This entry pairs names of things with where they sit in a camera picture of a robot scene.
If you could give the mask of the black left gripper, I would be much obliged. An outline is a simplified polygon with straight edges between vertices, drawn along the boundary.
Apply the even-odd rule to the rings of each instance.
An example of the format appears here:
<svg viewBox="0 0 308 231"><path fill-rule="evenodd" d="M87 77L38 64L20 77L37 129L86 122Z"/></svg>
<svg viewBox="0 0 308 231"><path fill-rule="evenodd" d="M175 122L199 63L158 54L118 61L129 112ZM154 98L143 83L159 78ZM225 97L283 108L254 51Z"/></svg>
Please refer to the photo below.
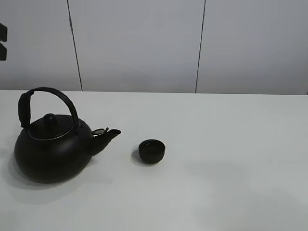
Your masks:
<svg viewBox="0 0 308 231"><path fill-rule="evenodd" d="M0 24L0 61L6 61L7 59L7 48L3 45L3 42L7 41L8 28Z"/></svg>

